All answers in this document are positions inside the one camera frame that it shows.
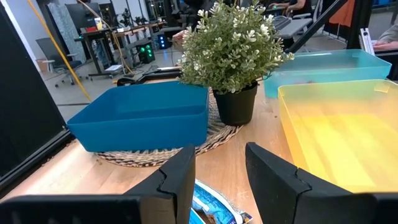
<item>woven placemat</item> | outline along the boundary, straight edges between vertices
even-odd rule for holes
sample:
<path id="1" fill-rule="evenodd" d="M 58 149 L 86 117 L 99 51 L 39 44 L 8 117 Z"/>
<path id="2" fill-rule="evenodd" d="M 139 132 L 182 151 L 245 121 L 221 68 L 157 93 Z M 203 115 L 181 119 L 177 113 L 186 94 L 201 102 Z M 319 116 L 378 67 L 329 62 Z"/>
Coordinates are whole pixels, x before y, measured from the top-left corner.
<path id="1" fill-rule="evenodd" d="M 209 94 L 209 120 L 207 128 L 207 140 L 201 146 L 196 147 L 195 154 L 200 155 L 227 142 L 240 131 L 242 126 L 227 126 L 221 122 L 218 114 L 216 100 L 213 92 Z M 155 149 L 142 151 L 114 151 L 96 153 L 100 158 L 113 164 L 126 167 L 160 166 L 174 156 L 178 149 Z"/>

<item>blue plastic bin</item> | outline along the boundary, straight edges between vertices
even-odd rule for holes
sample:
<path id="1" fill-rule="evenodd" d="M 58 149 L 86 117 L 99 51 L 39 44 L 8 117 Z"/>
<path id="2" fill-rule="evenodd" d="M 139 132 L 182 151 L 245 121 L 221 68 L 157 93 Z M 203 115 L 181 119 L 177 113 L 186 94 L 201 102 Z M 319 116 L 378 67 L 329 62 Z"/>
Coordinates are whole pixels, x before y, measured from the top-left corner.
<path id="1" fill-rule="evenodd" d="M 297 53 L 264 81 L 266 96 L 278 97 L 278 87 L 303 83 L 385 79 L 391 64 L 363 50 Z"/>
<path id="2" fill-rule="evenodd" d="M 199 146 L 206 141 L 208 89 L 179 82 L 112 88 L 68 121 L 89 152 Z"/>

